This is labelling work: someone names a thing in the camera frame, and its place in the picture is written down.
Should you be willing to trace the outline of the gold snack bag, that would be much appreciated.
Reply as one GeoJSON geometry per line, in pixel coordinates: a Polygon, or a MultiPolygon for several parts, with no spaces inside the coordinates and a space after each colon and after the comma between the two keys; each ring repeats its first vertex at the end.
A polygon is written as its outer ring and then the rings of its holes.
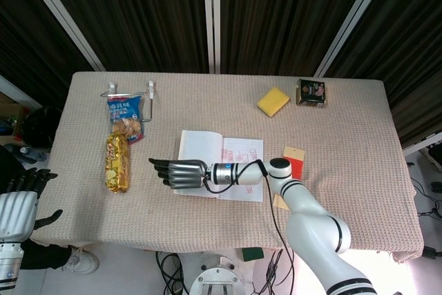
{"type": "Polygon", "coordinates": [[[114,193],[129,188],[129,149],[123,134],[115,132],[106,139],[104,175],[106,186],[114,193]]]}

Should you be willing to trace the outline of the cardboard box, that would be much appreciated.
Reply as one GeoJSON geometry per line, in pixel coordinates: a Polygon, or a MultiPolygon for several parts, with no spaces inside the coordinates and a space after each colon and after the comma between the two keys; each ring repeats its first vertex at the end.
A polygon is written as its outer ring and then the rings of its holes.
{"type": "Polygon", "coordinates": [[[0,138],[22,140],[23,121],[30,113],[30,109],[14,102],[7,95],[0,92],[0,138]]]}

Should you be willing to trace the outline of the blue snack bag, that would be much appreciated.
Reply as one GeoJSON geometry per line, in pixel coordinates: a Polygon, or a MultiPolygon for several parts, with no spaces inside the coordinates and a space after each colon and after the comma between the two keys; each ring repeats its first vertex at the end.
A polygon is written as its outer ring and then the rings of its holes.
{"type": "Polygon", "coordinates": [[[142,124],[143,101],[144,98],[141,95],[109,97],[107,99],[110,132],[123,135],[128,144],[139,141],[144,137],[142,124]]]}

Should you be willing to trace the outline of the black trouser leg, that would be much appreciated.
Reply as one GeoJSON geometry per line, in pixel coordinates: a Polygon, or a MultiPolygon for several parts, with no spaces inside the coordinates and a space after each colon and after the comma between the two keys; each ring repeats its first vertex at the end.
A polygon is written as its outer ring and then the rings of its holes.
{"type": "Polygon", "coordinates": [[[21,243],[21,248],[24,254],[20,269],[24,270],[57,269],[64,266],[72,254],[70,247],[39,245],[31,239],[21,243]]]}

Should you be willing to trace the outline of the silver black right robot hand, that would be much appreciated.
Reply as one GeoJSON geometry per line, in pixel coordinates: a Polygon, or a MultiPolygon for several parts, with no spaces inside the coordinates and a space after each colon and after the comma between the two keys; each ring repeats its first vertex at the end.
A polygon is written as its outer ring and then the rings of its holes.
{"type": "Polygon", "coordinates": [[[157,171],[164,185],[172,189],[197,189],[204,186],[208,166],[201,160],[159,160],[148,161],[157,171]]]}

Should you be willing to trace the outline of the black round bag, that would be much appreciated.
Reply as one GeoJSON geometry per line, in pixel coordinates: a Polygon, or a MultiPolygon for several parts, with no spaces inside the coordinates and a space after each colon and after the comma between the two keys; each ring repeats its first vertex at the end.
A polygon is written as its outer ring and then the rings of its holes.
{"type": "Polygon", "coordinates": [[[62,111],[45,106],[26,116],[21,130],[25,144],[36,149],[50,150],[55,140],[62,111]]]}

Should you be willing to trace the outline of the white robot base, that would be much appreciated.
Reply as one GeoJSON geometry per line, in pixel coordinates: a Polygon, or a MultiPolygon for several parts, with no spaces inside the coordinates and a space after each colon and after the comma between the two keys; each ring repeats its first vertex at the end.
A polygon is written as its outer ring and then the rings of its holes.
{"type": "Polygon", "coordinates": [[[241,249],[178,256],[189,295],[252,295],[254,262],[244,261],[241,249]]]}

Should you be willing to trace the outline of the white sneaker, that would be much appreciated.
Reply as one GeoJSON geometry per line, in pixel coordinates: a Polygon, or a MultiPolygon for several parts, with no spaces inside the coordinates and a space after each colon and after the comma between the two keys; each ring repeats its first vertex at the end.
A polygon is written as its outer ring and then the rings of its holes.
{"type": "Polygon", "coordinates": [[[67,263],[61,267],[64,272],[91,274],[99,267],[99,260],[93,253],[82,248],[72,248],[67,263]]]}

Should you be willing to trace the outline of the beige waffle tablecloth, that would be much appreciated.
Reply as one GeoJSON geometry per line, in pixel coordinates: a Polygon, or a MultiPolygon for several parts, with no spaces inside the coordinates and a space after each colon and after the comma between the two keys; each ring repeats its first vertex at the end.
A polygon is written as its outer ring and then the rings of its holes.
{"type": "Polygon", "coordinates": [[[177,157],[184,130],[263,141],[264,158],[285,146],[305,151],[305,186],[349,226],[354,249],[417,258],[423,236],[415,190],[377,80],[326,79],[322,108],[285,105],[273,117],[257,107],[273,87],[296,94],[294,77],[190,73],[78,72],[73,75],[48,166],[57,174],[39,200],[39,217],[61,217],[34,231],[37,242],[85,245],[108,242],[140,249],[192,252],[279,247],[277,229],[288,212],[268,200],[236,202],[180,196],[162,184],[149,158],[177,157]],[[104,158],[110,131],[109,82],[122,92],[156,84],[153,120],[131,146],[130,187],[112,193],[104,158]]]}

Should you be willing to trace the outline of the dark brown curtain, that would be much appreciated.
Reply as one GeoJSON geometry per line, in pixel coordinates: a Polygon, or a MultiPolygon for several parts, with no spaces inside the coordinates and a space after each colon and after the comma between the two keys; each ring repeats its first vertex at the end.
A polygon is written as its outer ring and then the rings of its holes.
{"type": "MultiPolygon", "coordinates": [[[[109,71],[207,73],[206,0],[60,0],[109,71]]],[[[220,0],[225,74],[316,74],[356,0],[220,0]]],[[[92,69],[44,0],[0,0],[0,76],[62,108],[92,69]]],[[[384,83],[403,146],[442,132],[442,0],[371,0],[325,71],[384,83]]]]}

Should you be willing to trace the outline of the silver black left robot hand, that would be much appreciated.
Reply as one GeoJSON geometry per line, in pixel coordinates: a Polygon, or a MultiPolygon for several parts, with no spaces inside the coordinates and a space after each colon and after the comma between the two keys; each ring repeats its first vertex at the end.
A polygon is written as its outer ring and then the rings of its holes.
{"type": "Polygon", "coordinates": [[[38,219],[39,199],[48,181],[57,177],[49,169],[31,168],[16,173],[0,190],[0,243],[23,243],[34,230],[59,219],[63,211],[38,219]]]}

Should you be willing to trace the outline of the black tin can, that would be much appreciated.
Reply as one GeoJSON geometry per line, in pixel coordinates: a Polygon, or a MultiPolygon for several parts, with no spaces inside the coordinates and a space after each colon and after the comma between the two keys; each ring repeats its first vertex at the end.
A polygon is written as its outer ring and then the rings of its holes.
{"type": "Polygon", "coordinates": [[[299,79],[296,86],[296,103],[322,108],[326,104],[325,83],[299,79]]]}

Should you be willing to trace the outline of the red and tan card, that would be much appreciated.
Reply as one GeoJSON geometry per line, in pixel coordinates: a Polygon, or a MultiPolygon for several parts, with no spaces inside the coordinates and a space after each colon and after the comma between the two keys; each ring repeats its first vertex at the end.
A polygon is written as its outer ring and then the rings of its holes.
{"type": "MultiPolygon", "coordinates": [[[[282,154],[284,159],[287,159],[291,164],[291,176],[294,179],[302,179],[302,170],[305,160],[305,151],[302,149],[294,148],[292,146],[285,146],[282,154]]],[[[273,196],[273,206],[279,209],[288,210],[288,206],[284,203],[283,199],[275,194],[273,196]]]]}

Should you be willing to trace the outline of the yellow sponge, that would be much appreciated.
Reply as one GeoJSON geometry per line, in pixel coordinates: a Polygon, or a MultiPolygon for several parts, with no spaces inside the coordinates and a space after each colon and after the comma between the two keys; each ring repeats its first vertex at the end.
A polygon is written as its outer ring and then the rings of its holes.
{"type": "Polygon", "coordinates": [[[257,107],[266,116],[273,117],[289,100],[290,98],[287,94],[279,88],[273,87],[258,101],[257,107]]]}

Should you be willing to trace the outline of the white frame post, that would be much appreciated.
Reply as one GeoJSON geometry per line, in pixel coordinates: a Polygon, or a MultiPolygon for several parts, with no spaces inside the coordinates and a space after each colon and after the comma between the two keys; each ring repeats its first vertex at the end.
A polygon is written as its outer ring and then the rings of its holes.
{"type": "Polygon", "coordinates": [[[95,71],[106,71],[92,46],[88,43],[79,26],[75,23],[61,0],[42,0],[71,41],[95,71]]]}
{"type": "Polygon", "coordinates": [[[358,22],[361,20],[365,11],[368,9],[372,0],[355,0],[347,13],[344,21],[342,22],[338,32],[336,33],[333,41],[331,42],[327,52],[325,53],[322,61],[318,65],[313,77],[322,78],[325,76],[329,67],[338,56],[342,47],[345,45],[349,36],[355,29],[358,22]]]}
{"type": "Polygon", "coordinates": [[[221,0],[204,0],[209,72],[221,73],[221,0]]]}

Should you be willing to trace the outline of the yellow Lexicon notebook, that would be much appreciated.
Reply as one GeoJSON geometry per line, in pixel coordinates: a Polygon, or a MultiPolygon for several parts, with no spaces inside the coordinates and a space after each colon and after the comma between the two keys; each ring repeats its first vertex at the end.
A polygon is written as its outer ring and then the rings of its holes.
{"type": "MultiPolygon", "coordinates": [[[[202,160],[208,165],[214,163],[245,163],[263,159],[263,141],[245,138],[224,138],[221,134],[210,131],[182,131],[178,158],[180,160],[202,160]]],[[[244,202],[262,202],[262,183],[243,186],[235,185],[224,193],[225,185],[210,185],[210,193],[204,187],[199,189],[175,189],[173,192],[182,196],[200,196],[220,200],[244,202]]]]}

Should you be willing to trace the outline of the green block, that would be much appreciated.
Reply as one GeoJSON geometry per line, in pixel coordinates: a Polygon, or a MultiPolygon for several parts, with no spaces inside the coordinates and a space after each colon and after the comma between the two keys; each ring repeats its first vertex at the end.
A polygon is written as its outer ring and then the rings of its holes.
{"type": "Polygon", "coordinates": [[[263,249],[261,247],[242,248],[241,252],[242,252],[242,260],[244,262],[260,260],[265,257],[263,249]]]}

